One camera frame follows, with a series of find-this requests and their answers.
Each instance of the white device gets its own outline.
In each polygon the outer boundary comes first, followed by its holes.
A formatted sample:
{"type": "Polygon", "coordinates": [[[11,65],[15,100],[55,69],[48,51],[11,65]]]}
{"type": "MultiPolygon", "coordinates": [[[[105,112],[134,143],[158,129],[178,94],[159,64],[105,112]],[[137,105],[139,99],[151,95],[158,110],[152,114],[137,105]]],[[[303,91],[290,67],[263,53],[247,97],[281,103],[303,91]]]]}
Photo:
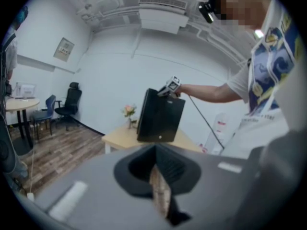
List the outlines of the white device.
{"type": "Polygon", "coordinates": [[[28,83],[16,83],[16,95],[15,98],[34,98],[35,84],[28,83]]]}
{"type": "Polygon", "coordinates": [[[33,193],[27,193],[27,198],[34,202],[34,194],[33,193]]]}
{"type": "Polygon", "coordinates": [[[172,76],[167,82],[166,85],[163,86],[162,89],[159,90],[158,96],[167,96],[170,95],[173,98],[178,98],[179,95],[176,94],[176,91],[181,86],[181,80],[176,76],[172,76]]]}
{"type": "Polygon", "coordinates": [[[49,215],[60,222],[65,222],[76,208],[87,188],[88,185],[84,182],[74,182],[72,187],[51,208],[49,215]]]}

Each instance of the pink flower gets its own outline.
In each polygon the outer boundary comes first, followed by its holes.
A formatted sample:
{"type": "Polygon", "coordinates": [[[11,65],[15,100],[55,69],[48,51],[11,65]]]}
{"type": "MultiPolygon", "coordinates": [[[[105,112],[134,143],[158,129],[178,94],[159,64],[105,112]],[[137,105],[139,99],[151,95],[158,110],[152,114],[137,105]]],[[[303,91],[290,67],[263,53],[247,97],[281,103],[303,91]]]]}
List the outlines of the pink flower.
{"type": "Polygon", "coordinates": [[[129,106],[129,105],[126,105],[126,106],[125,106],[125,109],[126,109],[127,112],[131,112],[131,111],[132,111],[132,107],[129,106]]]}

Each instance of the hand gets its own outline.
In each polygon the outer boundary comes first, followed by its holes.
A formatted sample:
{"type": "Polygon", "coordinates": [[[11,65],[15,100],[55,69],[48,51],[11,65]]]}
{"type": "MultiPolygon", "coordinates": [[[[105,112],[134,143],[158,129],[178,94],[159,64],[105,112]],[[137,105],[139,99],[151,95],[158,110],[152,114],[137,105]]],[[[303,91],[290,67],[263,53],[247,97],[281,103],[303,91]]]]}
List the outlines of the hand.
{"type": "Polygon", "coordinates": [[[183,92],[183,85],[180,85],[179,88],[176,90],[175,94],[178,97],[180,97],[182,92],[183,92]]]}

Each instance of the ceiling light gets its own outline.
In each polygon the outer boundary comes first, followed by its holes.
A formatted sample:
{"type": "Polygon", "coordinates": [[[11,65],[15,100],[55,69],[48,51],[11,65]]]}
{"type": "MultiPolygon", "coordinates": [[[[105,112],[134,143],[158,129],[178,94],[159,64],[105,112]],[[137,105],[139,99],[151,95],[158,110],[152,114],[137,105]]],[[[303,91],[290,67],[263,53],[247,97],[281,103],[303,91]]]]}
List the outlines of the ceiling light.
{"type": "Polygon", "coordinates": [[[263,32],[261,30],[255,30],[255,34],[258,38],[262,38],[264,36],[263,32]]]}

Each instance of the blue chair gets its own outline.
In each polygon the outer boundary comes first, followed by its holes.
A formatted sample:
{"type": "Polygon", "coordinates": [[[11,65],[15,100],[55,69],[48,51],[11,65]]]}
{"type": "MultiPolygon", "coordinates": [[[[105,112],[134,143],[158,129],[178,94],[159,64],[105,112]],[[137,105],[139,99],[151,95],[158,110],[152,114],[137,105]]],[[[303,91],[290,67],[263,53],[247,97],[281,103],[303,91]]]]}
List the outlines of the blue chair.
{"type": "Polygon", "coordinates": [[[42,109],[41,111],[34,112],[32,117],[31,117],[32,120],[33,120],[34,128],[35,128],[35,125],[36,125],[37,140],[39,140],[39,137],[38,137],[38,125],[37,125],[37,123],[40,122],[40,121],[45,121],[46,128],[47,128],[47,120],[49,119],[50,134],[52,135],[51,118],[53,116],[54,104],[55,103],[56,103],[55,95],[50,96],[48,99],[46,99],[47,109],[42,109]]]}

